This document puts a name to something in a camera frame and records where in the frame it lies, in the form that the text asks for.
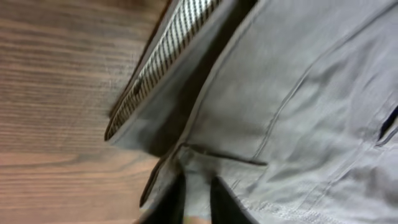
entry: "wooden surface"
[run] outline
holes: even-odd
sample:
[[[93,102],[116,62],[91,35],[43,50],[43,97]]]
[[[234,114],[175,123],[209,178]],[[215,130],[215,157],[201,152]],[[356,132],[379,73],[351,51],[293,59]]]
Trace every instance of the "wooden surface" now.
[[[165,0],[0,0],[0,223],[125,224],[156,159],[103,142]]]

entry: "clothing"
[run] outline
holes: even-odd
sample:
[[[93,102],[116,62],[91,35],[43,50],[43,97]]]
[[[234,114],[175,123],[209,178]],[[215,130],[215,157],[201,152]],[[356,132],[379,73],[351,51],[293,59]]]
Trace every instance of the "clothing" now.
[[[184,172],[186,215],[210,219],[217,175],[259,223],[398,223],[397,106],[397,1],[258,1],[143,207]]]

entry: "wrinkled fabric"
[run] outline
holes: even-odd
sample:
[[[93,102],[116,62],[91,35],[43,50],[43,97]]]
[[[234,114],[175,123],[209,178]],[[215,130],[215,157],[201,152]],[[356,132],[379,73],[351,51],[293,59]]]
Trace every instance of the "wrinkled fabric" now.
[[[259,1],[144,208],[184,172],[186,215],[210,219],[218,175],[259,223],[398,223],[397,105],[397,1]]]

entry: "striped lining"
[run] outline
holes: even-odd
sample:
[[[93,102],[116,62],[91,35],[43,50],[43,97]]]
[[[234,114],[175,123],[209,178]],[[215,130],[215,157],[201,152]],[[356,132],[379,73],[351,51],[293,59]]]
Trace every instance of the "striped lining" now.
[[[129,119],[220,2],[221,0],[181,0],[178,3],[162,37],[111,120],[106,139],[113,136]]]

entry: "brown wooden floor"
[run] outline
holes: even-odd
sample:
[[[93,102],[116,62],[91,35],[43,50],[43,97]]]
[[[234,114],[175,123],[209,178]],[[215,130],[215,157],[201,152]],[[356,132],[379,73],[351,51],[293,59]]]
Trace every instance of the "brown wooden floor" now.
[[[125,224],[156,162],[103,142],[166,0],[0,0],[0,223]]]

